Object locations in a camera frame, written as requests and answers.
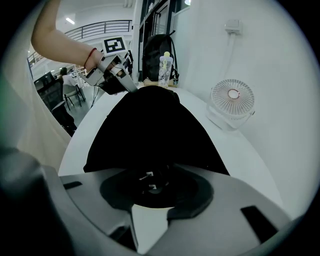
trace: black slot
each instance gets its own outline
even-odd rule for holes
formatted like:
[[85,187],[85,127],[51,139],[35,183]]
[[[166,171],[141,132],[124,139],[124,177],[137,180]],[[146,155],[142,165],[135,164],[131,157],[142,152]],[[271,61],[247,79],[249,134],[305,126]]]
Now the black slot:
[[261,244],[278,232],[278,230],[270,223],[270,221],[262,214],[262,212],[259,211],[257,207],[248,206],[242,208],[241,212],[249,222]]
[[131,234],[131,229],[128,226],[118,227],[111,235],[110,238],[117,241],[119,244],[130,248],[133,251],[137,251],[134,238]]
[[65,190],[69,190],[69,189],[72,189],[72,188],[75,188],[75,187],[78,187],[81,185],[82,185],[82,183],[80,181],[73,181],[70,183],[63,184]]

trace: red bracelet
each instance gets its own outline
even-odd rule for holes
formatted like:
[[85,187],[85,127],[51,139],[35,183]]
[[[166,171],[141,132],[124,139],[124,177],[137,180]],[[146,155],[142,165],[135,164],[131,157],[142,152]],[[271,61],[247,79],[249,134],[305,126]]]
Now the red bracelet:
[[88,56],[88,58],[86,59],[84,65],[83,65],[84,68],[86,68],[87,61],[89,60],[90,56],[92,55],[92,53],[93,53],[96,49],[97,49],[97,48],[93,48],[93,49],[90,51],[89,56]]

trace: white floor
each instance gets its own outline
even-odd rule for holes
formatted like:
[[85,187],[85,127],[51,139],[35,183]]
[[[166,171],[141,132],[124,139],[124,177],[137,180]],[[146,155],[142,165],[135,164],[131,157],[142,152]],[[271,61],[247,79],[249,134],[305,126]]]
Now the white floor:
[[[89,112],[93,99],[94,99],[94,87],[84,87],[82,89],[85,97],[85,102],[82,101],[81,99],[81,106],[79,104],[79,100],[76,96],[72,96],[71,100],[74,104],[74,106],[68,102],[70,110],[68,109],[67,104],[65,105],[66,111],[74,118],[74,124],[76,127],[78,127],[81,123],[81,121],[84,119],[85,115]],[[97,97],[95,98],[94,103],[97,103],[97,101],[100,99],[100,97],[104,94],[105,92],[103,90],[99,90]]]

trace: desk fan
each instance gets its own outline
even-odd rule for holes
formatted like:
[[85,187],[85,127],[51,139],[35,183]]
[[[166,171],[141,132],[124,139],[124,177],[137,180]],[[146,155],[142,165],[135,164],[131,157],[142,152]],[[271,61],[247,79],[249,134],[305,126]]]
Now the desk fan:
[[219,128],[235,131],[254,113],[251,88],[237,79],[225,79],[211,89],[206,116]]

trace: plastic bottle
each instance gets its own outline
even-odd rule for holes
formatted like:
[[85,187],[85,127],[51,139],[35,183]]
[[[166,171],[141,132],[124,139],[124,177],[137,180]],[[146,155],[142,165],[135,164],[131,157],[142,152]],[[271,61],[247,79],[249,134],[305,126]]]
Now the plastic bottle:
[[166,51],[164,56],[160,57],[160,69],[159,69],[159,79],[158,85],[164,88],[168,88],[171,68],[174,59],[170,57],[170,52]]

